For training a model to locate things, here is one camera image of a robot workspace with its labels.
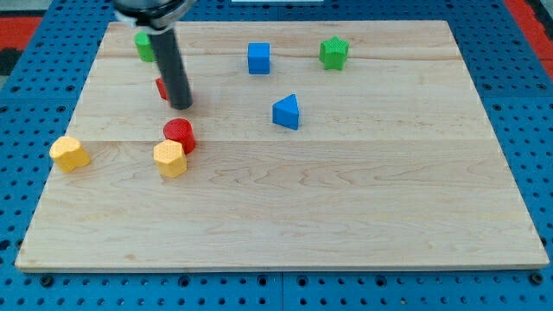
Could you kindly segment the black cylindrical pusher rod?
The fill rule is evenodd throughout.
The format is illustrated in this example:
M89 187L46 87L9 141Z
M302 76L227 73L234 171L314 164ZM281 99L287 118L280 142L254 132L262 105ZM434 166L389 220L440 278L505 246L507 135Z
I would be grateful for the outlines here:
M149 35L149 40L171 107L186 110L193 97L174 30Z

